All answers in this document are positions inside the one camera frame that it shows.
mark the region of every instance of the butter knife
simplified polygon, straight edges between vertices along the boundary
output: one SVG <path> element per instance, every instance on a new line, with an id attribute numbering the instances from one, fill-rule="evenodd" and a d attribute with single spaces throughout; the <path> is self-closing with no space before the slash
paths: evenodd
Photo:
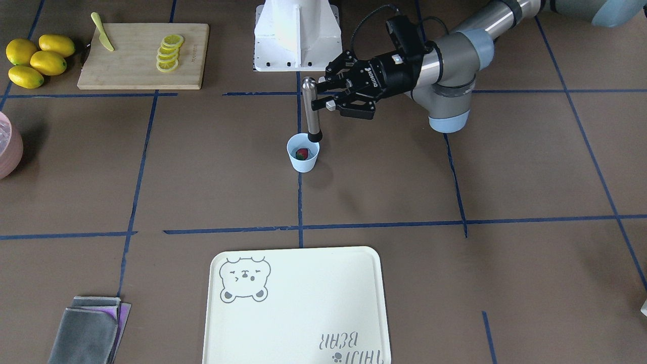
<path id="1" fill-rule="evenodd" d="M 112 44 L 110 44 L 110 40 L 108 40 L 108 36 L 105 35 L 105 29 L 104 25 L 101 22 L 101 17 L 99 16 L 99 13 L 93 12 L 90 17 L 92 18 L 92 21 L 94 21 L 94 24 L 96 25 L 96 28 L 99 30 L 99 41 L 101 44 L 109 51 L 114 51 L 115 48 L 113 47 Z"/>

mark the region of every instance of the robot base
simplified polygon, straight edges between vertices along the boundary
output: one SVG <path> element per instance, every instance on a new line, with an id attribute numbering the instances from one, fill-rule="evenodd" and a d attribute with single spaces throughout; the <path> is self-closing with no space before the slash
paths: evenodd
<path id="1" fill-rule="evenodd" d="M 254 69 L 324 71 L 342 52 L 339 9 L 326 0 L 267 0 L 256 8 Z"/>

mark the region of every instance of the strawberry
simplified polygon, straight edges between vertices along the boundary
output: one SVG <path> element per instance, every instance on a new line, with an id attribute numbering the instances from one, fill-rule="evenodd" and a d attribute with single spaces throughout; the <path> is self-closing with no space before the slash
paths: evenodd
<path id="1" fill-rule="evenodd" d="M 301 148 L 296 151 L 296 155 L 294 156 L 300 161 L 304 161 L 308 159 L 308 148 Z"/>

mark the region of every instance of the metal cylinder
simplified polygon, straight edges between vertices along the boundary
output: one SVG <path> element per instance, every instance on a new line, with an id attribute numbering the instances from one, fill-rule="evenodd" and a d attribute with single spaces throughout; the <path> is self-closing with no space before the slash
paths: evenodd
<path id="1" fill-rule="evenodd" d="M 308 122 L 308 139 L 311 142 L 319 142 L 322 138 L 322 131 L 319 126 L 319 111 L 313 110 L 313 100 L 317 99 L 317 82 L 314 78 L 303 78 L 301 94 L 303 95 L 305 119 Z"/>
<path id="2" fill-rule="evenodd" d="M 541 0 L 517 0 L 524 19 L 534 17 L 541 9 Z M 468 29 L 485 29 L 492 39 L 498 38 L 506 30 L 512 28 L 514 15 L 503 1 L 491 1 L 481 10 L 470 16 L 452 32 Z"/>
<path id="3" fill-rule="evenodd" d="M 420 69 L 420 75 L 418 76 L 418 82 L 414 88 L 418 87 L 427 87 L 429 85 L 435 84 L 438 82 L 441 74 L 441 61 L 438 58 L 438 53 L 436 51 L 431 51 L 428 54 L 424 55 L 422 59 L 422 67 Z"/>

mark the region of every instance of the white tray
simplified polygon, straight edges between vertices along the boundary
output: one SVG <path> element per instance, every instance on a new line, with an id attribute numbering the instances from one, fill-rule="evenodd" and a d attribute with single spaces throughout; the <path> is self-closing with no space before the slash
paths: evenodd
<path id="1" fill-rule="evenodd" d="M 375 250 L 228 251 L 214 258 L 203 364 L 297 363 L 391 363 Z"/>

